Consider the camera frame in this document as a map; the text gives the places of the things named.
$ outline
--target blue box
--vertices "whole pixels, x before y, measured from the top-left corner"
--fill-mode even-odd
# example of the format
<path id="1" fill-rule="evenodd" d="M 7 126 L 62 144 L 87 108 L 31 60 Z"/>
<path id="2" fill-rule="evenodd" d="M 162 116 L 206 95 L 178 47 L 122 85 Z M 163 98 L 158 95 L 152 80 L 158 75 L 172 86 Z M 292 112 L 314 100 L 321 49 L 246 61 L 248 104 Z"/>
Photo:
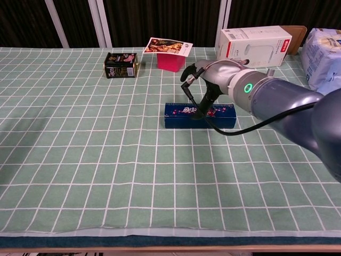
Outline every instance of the blue box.
<path id="1" fill-rule="evenodd" d="M 165 128 L 166 129 L 209 129 L 209 124 L 204 120 L 193 120 L 191 117 L 197 111 L 191 103 L 166 103 Z M 234 104 L 213 104 L 207 113 L 207 118 L 218 128 L 231 129 L 236 124 L 236 110 Z"/>

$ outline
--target black cable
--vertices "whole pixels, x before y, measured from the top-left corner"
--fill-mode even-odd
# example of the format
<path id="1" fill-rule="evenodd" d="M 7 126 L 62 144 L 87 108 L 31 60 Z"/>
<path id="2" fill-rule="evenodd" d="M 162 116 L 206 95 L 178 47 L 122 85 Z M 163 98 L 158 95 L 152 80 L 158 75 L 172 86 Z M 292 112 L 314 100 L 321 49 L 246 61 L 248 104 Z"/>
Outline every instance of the black cable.
<path id="1" fill-rule="evenodd" d="M 294 114 L 294 113 L 297 113 L 297 112 L 300 112 L 300 111 L 303 111 L 303 110 L 306 110 L 306 109 L 310 109 L 310 108 L 313 108 L 314 105 L 316 104 L 316 102 L 312 102 L 312 103 L 308 103 L 308 104 L 305 104 L 305 105 L 302 105 L 302 106 L 299 106 L 299 107 L 296 107 L 296 108 L 292 108 L 292 109 L 289 109 L 289 110 L 286 110 L 282 113 L 279 113 L 273 117 L 270 117 L 269 119 L 265 120 L 265 121 L 262 121 L 261 123 L 258 123 L 258 124 L 255 124 L 249 128 L 246 128 L 246 129 L 243 129 L 243 130 L 239 130 L 239 131 L 235 131 L 235 132 L 224 132 L 222 130 L 220 130 L 217 126 L 215 126 L 207 117 L 206 115 L 200 110 L 198 104 L 196 103 L 196 101 L 194 100 L 194 98 L 190 99 L 192 101 L 192 103 L 195 105 L 195 107 L 197 108 L 197 111 L 199 111 L 203 117 L 204 117 L 204 120 L 215 130 L 217 131 L 218 133 L 222 134 L 222 135 L 225 135 L 225 136 L 236 136 L 236 135 L 241 135 L 241 134 L 244 134 L 244 133 L 247 133 L 247 132 L 251 132 L 251 131 L 254 131 L 256 129 L 259 129 L 263 126 L 266 126 L 274 121 L 277 121 L 277 120 L 280 120 L 288 115 L 291 115 L 291 114 Z"/>

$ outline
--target white box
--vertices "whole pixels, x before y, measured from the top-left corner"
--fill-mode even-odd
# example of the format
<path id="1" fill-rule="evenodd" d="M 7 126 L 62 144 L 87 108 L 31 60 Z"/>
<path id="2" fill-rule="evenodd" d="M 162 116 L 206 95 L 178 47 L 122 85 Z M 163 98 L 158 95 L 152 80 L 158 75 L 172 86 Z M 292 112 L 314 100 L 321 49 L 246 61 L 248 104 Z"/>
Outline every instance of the white box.
<path id="1" fill-rule="evenodd" d="M 280 66 L 291 34 L 280 26 L 222 29 L 217 60 L 243 61 L 248 68 Z"/>

